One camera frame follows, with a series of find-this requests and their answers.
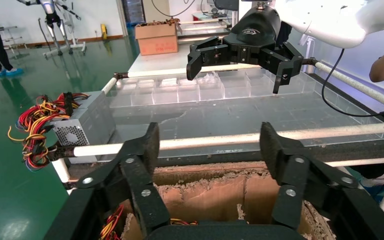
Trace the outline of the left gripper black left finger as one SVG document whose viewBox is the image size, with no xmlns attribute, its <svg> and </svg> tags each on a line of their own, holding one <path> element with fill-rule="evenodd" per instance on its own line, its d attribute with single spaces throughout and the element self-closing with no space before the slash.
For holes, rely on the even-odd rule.
<svg viewBox="0 0 384 240">
<path fill-rule="evenodd" d="M 85 210 L 101 220 L 115 205 L 129 200 L 144 237 L 167 226 L 170 215 L 153 181 L 159 150 L 159 125 L 151 122 L 143 136 L 126 141 L 112 161 L 89 175 L 91 183 L 78 186 L 76 195 Z"/>
</svg>

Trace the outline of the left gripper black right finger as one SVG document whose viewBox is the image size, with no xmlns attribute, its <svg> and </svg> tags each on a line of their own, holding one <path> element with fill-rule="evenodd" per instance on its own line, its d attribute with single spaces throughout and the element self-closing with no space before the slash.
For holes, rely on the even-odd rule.
<svg viewBox="0 0 384 240">
<path fill-rule="evenodd" d="M 261 124 L 259 147 L 280 187 L 271 214 L 276 224 L 296 230 L 304 201 L 332 219 L 359 191 L 355 179 L 314 158 L 299 140 L 280 136 L 269 122 Z"/>
</svg>

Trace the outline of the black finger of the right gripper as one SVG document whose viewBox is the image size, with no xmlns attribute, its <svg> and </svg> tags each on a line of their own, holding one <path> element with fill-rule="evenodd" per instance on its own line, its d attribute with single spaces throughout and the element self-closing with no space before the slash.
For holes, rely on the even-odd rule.
<svg viewBox="0 0 384 240">
<path fill-rule="evenodd" d="M 229 46 L 222 44 L 218 36 L 212 36 L 189 46 L 186 78 L 192 81 L 202 67 L 227 65 L 230 63 Z"/>
<path fill-rule="evenodd" d="M 280 47 L 261 50 L 261 67 L 275 77 L 273 94 L 278 94 L 280 86 L 289 85 L 291 78 L 300 73 L 303 60 L 301 53 L 287 41 Z"/>
</svg>

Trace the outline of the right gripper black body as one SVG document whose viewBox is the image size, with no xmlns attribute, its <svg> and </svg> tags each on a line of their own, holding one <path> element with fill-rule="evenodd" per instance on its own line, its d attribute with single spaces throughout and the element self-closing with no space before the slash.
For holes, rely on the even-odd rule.
<svg viewBox="0 0 384 240">
<path fill-rule="evenodd" d="M 233 63 L 261 63 L 264 49 L 274 50 L 281 27 L 278 12 L 264 6 L 251 8 L 223 38 L 227 55 Z"/>
</svg>

